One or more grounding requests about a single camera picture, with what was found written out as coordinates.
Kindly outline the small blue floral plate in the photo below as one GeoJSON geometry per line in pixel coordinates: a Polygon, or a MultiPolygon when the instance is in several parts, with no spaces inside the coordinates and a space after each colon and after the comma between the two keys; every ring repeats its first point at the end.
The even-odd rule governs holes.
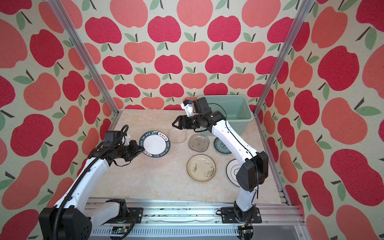
{"type": "Polygon", "coordinates": [[[214,147],[221,154],[228,155],[232,153],[219,138],[214,140],[214,147]]]}

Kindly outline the white plate with black rings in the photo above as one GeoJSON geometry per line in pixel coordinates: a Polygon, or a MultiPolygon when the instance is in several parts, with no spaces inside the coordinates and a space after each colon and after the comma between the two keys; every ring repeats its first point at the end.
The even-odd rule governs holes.
{"type": "Polygon", "coordinates": [[[235,185],[236,187],[240,187],[238,181],[237,181],[237,173],[240,170],[241,166],[239,165],[238,161],[236,159],[231,160],[226,167],[226,175],[229,181],[235,185]]]}

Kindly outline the white plate dark rim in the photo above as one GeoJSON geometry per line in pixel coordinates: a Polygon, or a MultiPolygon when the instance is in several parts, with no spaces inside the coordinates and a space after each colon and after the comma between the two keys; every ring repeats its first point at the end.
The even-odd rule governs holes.
{"type": "Polygon", "coordinates": [[[143,134],[139,144],[144,147],[143,153],[150,158],[164,157],[171,149],[168,136],[159,131],[149,131],[143,134]]]}

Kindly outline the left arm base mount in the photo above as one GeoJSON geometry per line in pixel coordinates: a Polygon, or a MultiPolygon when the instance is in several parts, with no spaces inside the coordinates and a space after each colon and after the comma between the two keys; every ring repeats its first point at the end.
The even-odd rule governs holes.
{"type": "Polygon", "coordinates": [[[126,221],[130,224],[135,220],[135,224],[140,224],[143,217],[143,208],[127,208],[126,211],[119,213],[116,217],[107,221],[108,224],[117,224],[118,222],[126,221]]]}

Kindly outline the clear grey glass plate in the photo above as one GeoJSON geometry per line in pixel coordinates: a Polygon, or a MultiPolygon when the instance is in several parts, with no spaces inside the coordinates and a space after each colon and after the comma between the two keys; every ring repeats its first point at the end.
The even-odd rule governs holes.
{"type": "Polygon", "coordinates": [[[201,134],[192,135],[188,141],[189,148],[199,153],[205,152],[208,149],[209,145],[209,138],[201,134]]]}

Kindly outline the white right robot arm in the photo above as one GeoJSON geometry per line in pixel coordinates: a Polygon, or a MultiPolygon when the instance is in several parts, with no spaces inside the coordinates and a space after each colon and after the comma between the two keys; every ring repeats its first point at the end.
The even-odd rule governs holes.
{"type": "Polygon", "coordinates": [[[196,130],[205,128],[219,138],[236,158],[240,169],[236,175],[240,185],[239,196],[234,202],[236,219],[240,223],[249,222],[253,216],[255,196],[269,175],[269,157],[248,145],[230,126],[225,116],[219,112],[193,116],[178,116],[172,123],[179,130],[196,130]]]}

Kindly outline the cream plate with plant drawing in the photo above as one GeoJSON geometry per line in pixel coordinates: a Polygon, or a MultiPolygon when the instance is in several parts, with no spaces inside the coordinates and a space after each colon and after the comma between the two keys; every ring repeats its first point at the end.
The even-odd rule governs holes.
{"type": "Polygon", "coordinates": [[[216,174],[214,160],[207,155],[195,155],[187,162],[187,173],[196,182],[208,182],[216,174]]]}

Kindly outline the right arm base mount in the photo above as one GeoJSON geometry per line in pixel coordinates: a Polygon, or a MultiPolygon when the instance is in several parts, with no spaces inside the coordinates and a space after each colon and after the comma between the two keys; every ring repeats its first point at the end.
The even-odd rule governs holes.
{"type": "Polygon", "coordinates": [[[259,208],[253,206],[243,212],[240,208],[221,208],[216,211],[223,224],[261,224],[263,222],[259,208]]]}

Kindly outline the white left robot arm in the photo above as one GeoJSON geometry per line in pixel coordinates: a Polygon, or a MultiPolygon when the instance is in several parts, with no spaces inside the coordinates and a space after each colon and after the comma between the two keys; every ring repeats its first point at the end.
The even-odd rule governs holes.
{"type": "Polygon", "coordinates": [[[87,240],[93,229],[105,223],[129,221],[120,239],[133,230],[136,219],[130,214],[126,201],[109,199],[101,207],[85,214],[87,201],[102,175],[117,159],[129,165],[144,148],[128,135],[128,125],[119,131],[107,131],[103,142],[88,155],[88,160],[68,191],[51,208],[39,214],[45,240],[87,240]]]}

